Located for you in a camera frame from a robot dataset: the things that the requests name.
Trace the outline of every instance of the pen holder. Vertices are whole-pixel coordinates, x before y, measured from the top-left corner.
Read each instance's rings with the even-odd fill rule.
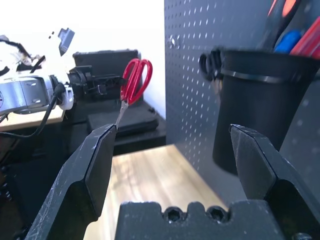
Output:
[[[202,55],[199,62],[206,79],[222,79],[212,155],[216,164],[235,175],[230,124],[258,131],[279,151],[320,67],[319,60],[309,57],[223,49]]]

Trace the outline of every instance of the scissors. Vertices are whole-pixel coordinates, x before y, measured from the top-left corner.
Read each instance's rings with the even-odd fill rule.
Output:
[[[142,87],[137,90],[145,66],[147,66],[146,77]],[[122,78],[128,80],[126,85],[121,86],[120,88],[121,109],[120,114],[115,122],[116,129],[119,128],[120,120],[122,119],[127,108],[135,103],[146,90],[152,77],[152,72],[152,64],[146,59],[140,60],[138,58],[134,58],[126,66]]]

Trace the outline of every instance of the pegboard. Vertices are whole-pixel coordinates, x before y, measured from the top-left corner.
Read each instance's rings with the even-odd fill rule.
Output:
[[[256,48],[262,38],[271,2],[164,1],[167,143],[177,146],[227,204],[244,199],[245,194],[239,179],[221,170],[212,159],[219,103],[210,83],[199,73],[199,57],[215,46]],[[319,11],[318,0],[306,0],[300,5],[290,25],[305,30],[319,16]],[[174,45],[168,44],[170,38],[174,39]],[[318,83],[312,85],[317,86],[317,90],[311,89],[313,86],[309,88],[281,149],[282,155],[297,166],[307,183],[316,182],[315,178],[309,176],[316,169],[310,168],[310,164],[317,164],[320,171],[320,163],[316,162],[316,158],[319,159],[320,156],[320,130],[316,129],[320,114],[315,116],[319,112],[317,106],[320,104],[320,97],[317,93],[320,89]],[[313,141],[313,147],[309,151],[304,150],[310,148],[305,148],[310,144],[309,141]],[[316,186],[310,188],[320,199]]]

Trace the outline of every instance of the black case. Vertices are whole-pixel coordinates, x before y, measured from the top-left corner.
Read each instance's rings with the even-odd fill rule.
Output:
[[[94,129],[100,128],[106,123],[115,123],[119,116],[119,112],[102,112],[90,114],[87,117],[88,133]],[[117,137],[140,134],[149,131],[154,131],[159,125],[159,120],[156,114],[146,110],[143,106],[128,108],[120,121],[119,129],[116,133]]]

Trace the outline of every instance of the wooden table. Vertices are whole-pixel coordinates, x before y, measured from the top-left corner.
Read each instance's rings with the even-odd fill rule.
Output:
[[[60,123],[64,119],[64,115],[65,111],[63,111],[59,106],[56,106],[50,113],[46,124]],[[0,123],[0,132],[37,127],[40,125],[44,116],[45,111],[24,115],[10,113],[8,120],[5,119]]]
[[[187,211],[199,201],[207,209],[227,209],[174,145],[116,156],[102,215],[86,229],[85,240],[114,240],[122,202],[154,201],[162,211],[177,206]]]

